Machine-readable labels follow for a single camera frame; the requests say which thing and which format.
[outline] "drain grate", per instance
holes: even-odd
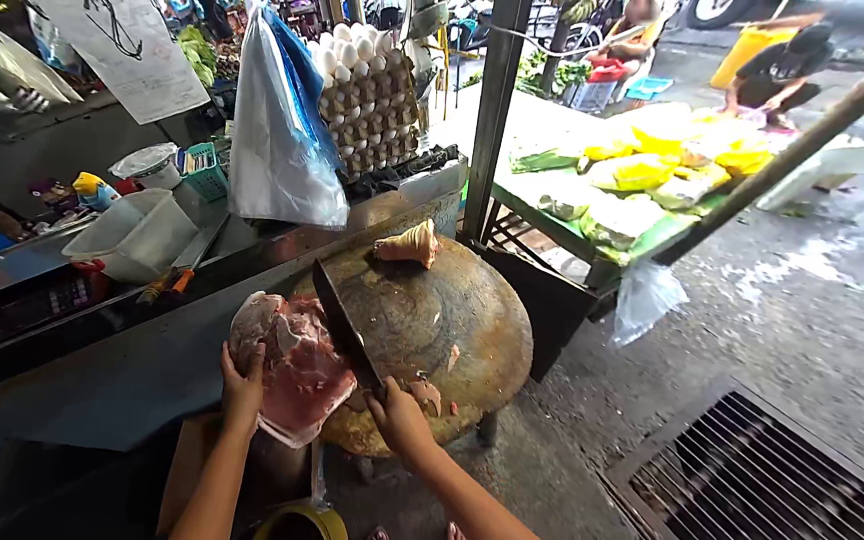
[[[606,478],[668,540],[864,540],[864,470],[734,379]]]

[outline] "paper sign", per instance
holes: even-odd
[[[36,0],[139,124],[209,101],[150,0]]]

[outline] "yellow bucket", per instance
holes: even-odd
[[[289,540],[269,536],[273,527],[287,514],[299,514],[308,518],[318,529],[322,540],[349,540],[346,524],[338,512],[332,508],[318,509],[308,504],[287,504],[278,508],[268,520],[262,523],[262,526],[258,527],[252,540]]]
[[[736,77],[738,69],[762,52],[762,49],[776,43],[788,42],[798,31],[799,29],[795,27],[774,30],[745,27],[739,34],[738,41],[728,51],[722,63],[719,64],[719,68],[715,71],[715,75],[712,75],[712,79],[708,83],[715,89],[725,89]]]

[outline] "green plastic basket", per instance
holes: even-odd
[[[219,166],[219,156],[215,153],[215,145],[211,142],[201,142],[185,150],[186,160],[189,157],[211,156],[212,166],[198,169],[188,174],[182,173],[182,181],[201,195],[202,199],[212,202],[221,199],[229,193],[229,181]]]

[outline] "meat scrap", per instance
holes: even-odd
[[[459,360],[459,346],[456,344],[452,344],[452,350],[448,353],[448,365],[445,366],[445,373],[452,373],[452,367],[455,365],[455,361]]]
[[[266,344],[258,425],[291,448],[318,436],[355,389],[350,362],[333,348],[325,319],[318,299],[286,301],[265,291],[246,298],[232,318],[228,352],[239,373]]]
[[[442,416],[442,394],[428,380],[415,380],[409,382],[409,390],[419,405],[425,405],[432,402],[432,407],[435,408],[435,415]]]
[[[418,261],[426,269],[432,268],[439,251],[435,223],[426,219],[402,234],[375,240],[372,250],[380,261]]]

